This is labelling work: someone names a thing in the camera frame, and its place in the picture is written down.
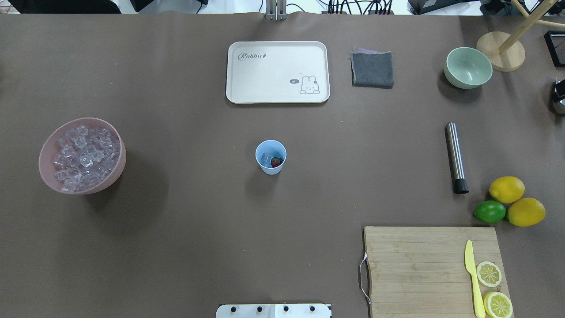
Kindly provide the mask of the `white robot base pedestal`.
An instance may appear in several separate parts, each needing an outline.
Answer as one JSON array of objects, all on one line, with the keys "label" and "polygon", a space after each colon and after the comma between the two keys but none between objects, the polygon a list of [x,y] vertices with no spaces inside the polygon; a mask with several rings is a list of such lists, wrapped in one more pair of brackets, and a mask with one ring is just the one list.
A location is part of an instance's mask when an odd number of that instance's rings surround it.
[{"label": "white robot base pedestal", "polygon": [[224,304],[218,307],[216,318],[331,318],[330,304]]}]

